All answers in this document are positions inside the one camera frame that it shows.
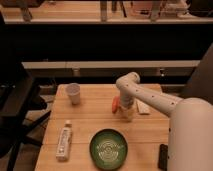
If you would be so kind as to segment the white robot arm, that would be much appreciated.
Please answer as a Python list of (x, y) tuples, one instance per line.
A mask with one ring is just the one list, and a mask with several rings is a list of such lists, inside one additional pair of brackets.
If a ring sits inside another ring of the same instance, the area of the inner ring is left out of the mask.
[(118, 78), (116, 87), (122, 107), (136, 98), (169, 117), (167, 171), (213, 171), (212, 104), (146, 88), (136, 72)]

